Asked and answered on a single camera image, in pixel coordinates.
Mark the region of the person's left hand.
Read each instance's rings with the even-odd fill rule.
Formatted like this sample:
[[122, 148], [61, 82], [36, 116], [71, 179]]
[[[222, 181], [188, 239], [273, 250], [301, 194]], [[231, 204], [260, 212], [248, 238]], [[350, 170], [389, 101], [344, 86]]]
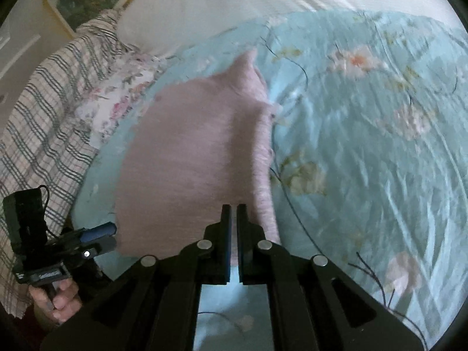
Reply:
[[82, 308], [82, 301], [78, 296], [78, 284], [70, 278], [59, 282], [52, 299], [40, 287], [29, 286], [29, 295], [33, 300], [35, 318], [47, 331], [67, 322]]

